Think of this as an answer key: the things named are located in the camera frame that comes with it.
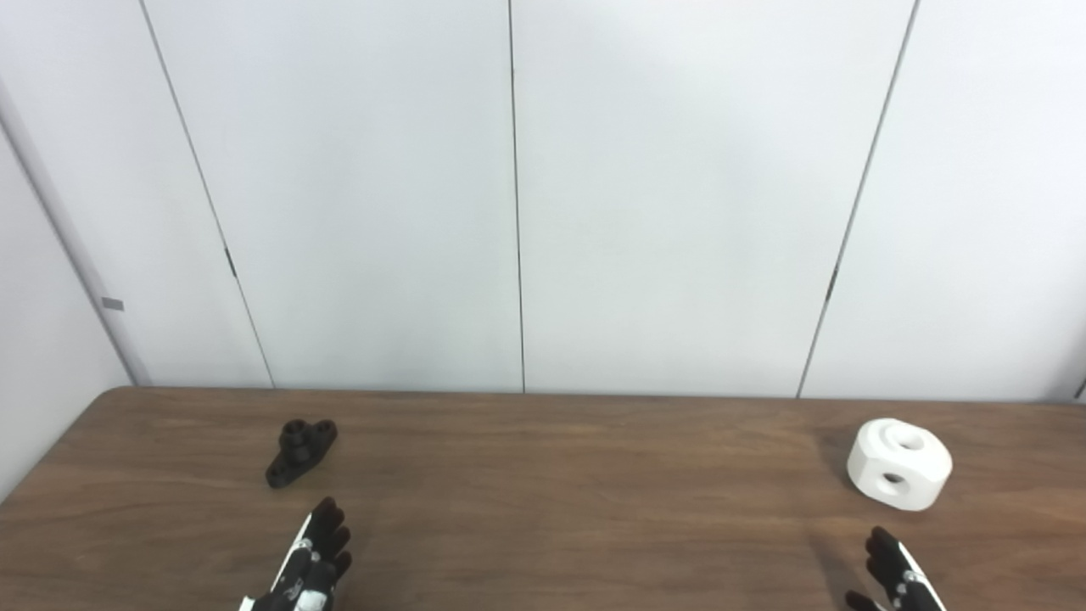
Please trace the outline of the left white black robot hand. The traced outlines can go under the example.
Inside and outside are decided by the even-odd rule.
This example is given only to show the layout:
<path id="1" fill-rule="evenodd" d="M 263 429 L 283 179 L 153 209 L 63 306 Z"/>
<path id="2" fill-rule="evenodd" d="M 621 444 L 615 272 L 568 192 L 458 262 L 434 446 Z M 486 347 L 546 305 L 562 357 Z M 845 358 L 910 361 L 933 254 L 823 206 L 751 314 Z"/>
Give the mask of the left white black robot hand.
<path id="1" fill-rule="evenodd" d="M 336 499 L 326 496 L 288 546 L 269 591 L 244 597 L 240 610 L 333 610 L 337 586 L 353 561 L 346 552 L 350 529 L 344 520 Z"/>

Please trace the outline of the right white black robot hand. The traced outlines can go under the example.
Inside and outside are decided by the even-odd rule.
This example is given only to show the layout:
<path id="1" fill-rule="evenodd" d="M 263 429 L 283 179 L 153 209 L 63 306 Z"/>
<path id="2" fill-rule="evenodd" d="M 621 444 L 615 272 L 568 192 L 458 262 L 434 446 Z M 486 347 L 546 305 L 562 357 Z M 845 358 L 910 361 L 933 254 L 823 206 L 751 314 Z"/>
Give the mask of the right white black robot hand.
<path id="1" fill-rule="evenodd" d="M 888 530 L 873 527 L 866 538 L 866 569 L 886 591 L 887 603 L 861 594 L 846 591 L 844 602 L 849 610 L 945 610 L 938 591 L 915 562 L 902 540 Z"/>

